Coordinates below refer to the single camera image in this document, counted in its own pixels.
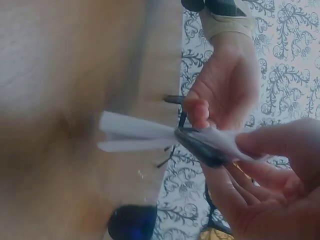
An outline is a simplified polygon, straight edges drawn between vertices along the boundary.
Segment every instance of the patterned wallpaper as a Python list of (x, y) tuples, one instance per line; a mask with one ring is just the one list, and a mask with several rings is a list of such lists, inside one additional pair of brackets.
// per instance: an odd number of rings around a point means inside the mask
[[(260, 104), (246, 127), (320, 117), (320, 0), (246, 0), (256, 19), (253, 41), (261, 69)], [(199, 15), (183, 11), (180, 94), (186, 95), (213, 48)], [(285, 158), (270, 161), (288, 168)], [(194, 240), (209, 218), (228, 226), (218, 210), (210, 214), (198, 161), (178, 146), (158, 197), (155, 240)]]

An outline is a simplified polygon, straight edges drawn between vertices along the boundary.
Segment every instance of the beige sleeve cuff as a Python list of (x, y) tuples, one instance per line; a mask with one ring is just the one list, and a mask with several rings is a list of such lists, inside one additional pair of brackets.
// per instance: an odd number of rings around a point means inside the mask
[(246, 14), (245, 17), (215, 15), (206, 7), (199, 13), (204, 36), (209, 42), (212, 37), (222, 32), (239, 32), (252, 38), (256, 20), (241, 0), (235, 0), (235, 2), (237, 7)]

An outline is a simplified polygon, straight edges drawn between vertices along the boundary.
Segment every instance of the wood grain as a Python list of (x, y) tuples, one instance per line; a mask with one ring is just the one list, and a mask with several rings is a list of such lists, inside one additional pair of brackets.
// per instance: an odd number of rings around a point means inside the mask
[(176, 124), (181, 29), (179, 1), (0, 0), (0, 239), (108, 239), (156, 203), (166, 154), (102, 152), (98, 122)]

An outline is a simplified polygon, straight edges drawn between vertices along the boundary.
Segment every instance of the hand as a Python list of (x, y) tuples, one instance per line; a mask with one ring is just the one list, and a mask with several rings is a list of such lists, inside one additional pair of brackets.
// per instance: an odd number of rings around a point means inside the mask
[(301, 119), (243, 133), (238, 146), (255, 155), (288, 157), (292, 170), (267, 163), (239, 162), (228, 176), (203, 167), (213, 203), (236, 240), (319, 239), (320, 121)]
[(239, 129), (259, 100), (260, 68), (253, 41), (239, 32), (212, 39), (214, 52), (183, 103), (190, 123)]

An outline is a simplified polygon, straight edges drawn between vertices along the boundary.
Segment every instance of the folded paper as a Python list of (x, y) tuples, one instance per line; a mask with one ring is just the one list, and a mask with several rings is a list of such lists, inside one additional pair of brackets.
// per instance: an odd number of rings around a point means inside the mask
[[(173, 127), (108, 111), (103, 112), (99, 128), (105, 132), (106, 141), (99, 142), (98, 147), (105, 152), (164, 149), (179, 143)], [(236, 144), (236, 136), (239, 133), (209, 127), (194, 132), (192, 137), (221, 150), (232, 161), (256, 162), (270, 158), (269, 155), (254, 158), (243, 153)]]

